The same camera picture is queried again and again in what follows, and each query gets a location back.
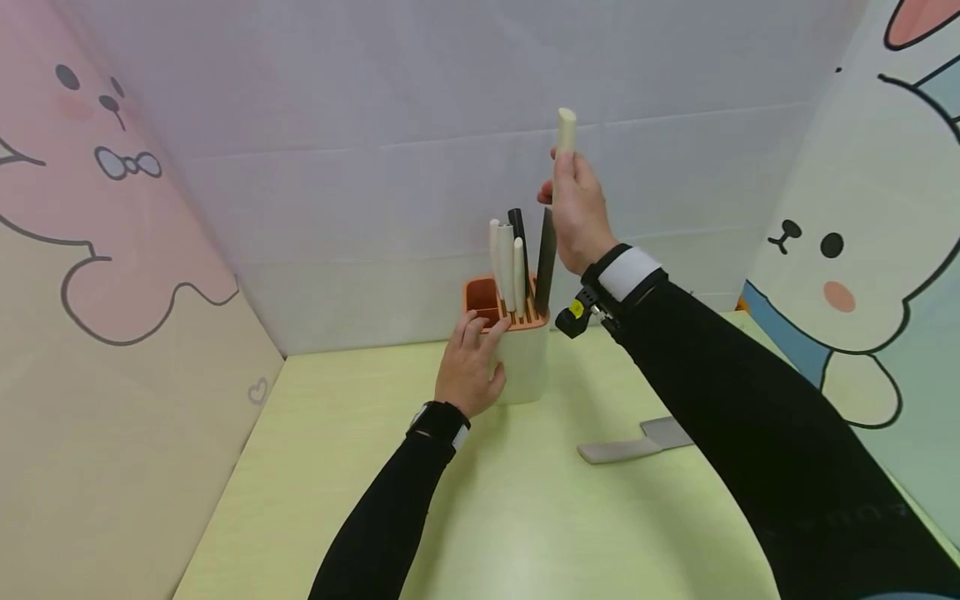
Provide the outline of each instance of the bunny nose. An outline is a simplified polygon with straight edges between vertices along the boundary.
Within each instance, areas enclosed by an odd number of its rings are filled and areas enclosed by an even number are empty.
[[[800,226],[789,219],[784,220],[780,226],[783,227],[783,235],[786,237],[800,237],[804,234]]]
[[[114,100],[112,96],[101,96],[100,106],[106,108],[110,112],[117,112],[120,110],[120,105],[117,104],[117,101]]]
[[[107,96],[107,94],[101,96],[100,106],[113,113],[113,116],[115,116],[117,121],[120,122],[120,129],[123,131],[127,130],[127,126],[124,124],[123,118],[120,116],[120,105],[117,104],[117,101],[115,98],[113,98],[113,96]]]

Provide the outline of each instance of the knife block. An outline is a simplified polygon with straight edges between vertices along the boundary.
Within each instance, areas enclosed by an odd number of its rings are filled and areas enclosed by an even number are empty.
[[[530,277],[531,290],[536,289],[536,279]],[[503,363],[507,373],[507,385],[497,404],[522,404],[540,399],[546,388],[546,341],[550,332],[550,315],[537,314],[533,295],[527,299],[526,316],[517,319],[500,338],[500,344],[491,363],[491,372],[498,362]],[[496,295],[493,275],[471,279],[464,284],[464,312],[477,311],[478,317],[489,319],[490,326],[503,317],[510,317],[503,300]],[[489,327],[482,331],[490,332]]]

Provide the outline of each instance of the hand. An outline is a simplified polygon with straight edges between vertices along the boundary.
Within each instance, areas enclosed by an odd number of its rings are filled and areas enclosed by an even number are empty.
[[[510,326],[510,319],[501,319],[481,342],[480,330],[486,324],[487,319],[478,318],[475,310],[461,317],[446,344],[437,373],[434,399],[453,404],[467,419],[473,419],[490,408],[507,383],[503,363],[496,366],[493,379],[489,378],[489,373],[493,352]]]
[[[607,201],[590,163],[581,155],[556,154],[556,148],[550,151],[556,158],[553,180],[543,184],[537,200],[553,205],[557,253],[571,273],[581,276],[617,242],[607,218]]]

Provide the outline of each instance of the finger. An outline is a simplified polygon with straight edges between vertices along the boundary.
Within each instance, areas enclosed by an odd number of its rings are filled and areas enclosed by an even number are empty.
[[[503,394],[503,386],[507,385],[507,370],[503,368],[503,363],[497,363],[493,370],[493,379],[490,380],[490,387],[487,388],[487,394],[490,400],[496,400]]]
[[[540,204],[553,203],[553,181],[548,180],[540,186],[540,192],[537,194],[537,202]]]
[[[577,185],[573,153],[561,152],[553,162],[553,185],[561,190]]]
[[[460,317],[460,320],[457,321],[456,326],[453,327],[453,334],[450,335],[450,343],[446,346],[447,348],[459,348],[464,343],[464,331],[467,330],[467,325],[469,322],[476,319],[477,311],[469,310]]]
[[[493,352],[500,343],[500,338],[503,337],[503,334],[506,333],[508,328],[510,328],[509,318],[504,317],[500,321],[496,322],[496,325],[494,325],[490,330],[490,333],[487,334],[487,339],[484,340],[483,344],[480,346],[480,351],[483,353],[485,358],[489,360],[490,357],[493,356]]]
[[[573,170],[576,172],[577,183],[579,183],[581,187],[591,188],[598,184],[596,176],[593,175],[593,167],[591,167],[589,161],[579,153],[573,157]]]
[[[484,328],[484,326],[486,326],[486,324],[487,319],[484,317],[477,317],[467,324],[467,330],[464,331],[463,348],[480,348],[480,331]]]

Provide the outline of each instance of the heart drawing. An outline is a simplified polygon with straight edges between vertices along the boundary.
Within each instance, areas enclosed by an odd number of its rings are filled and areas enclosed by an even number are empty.
[[[263,404],[263,401],[267,399],[268,387],[269,387],[269,384],[267,383],[267,378],[260,377],[260,379],[256,383],[254,383],[249,388],[247,388],[247,400],[249,400],[251,404],[255,404],[256,406]]]

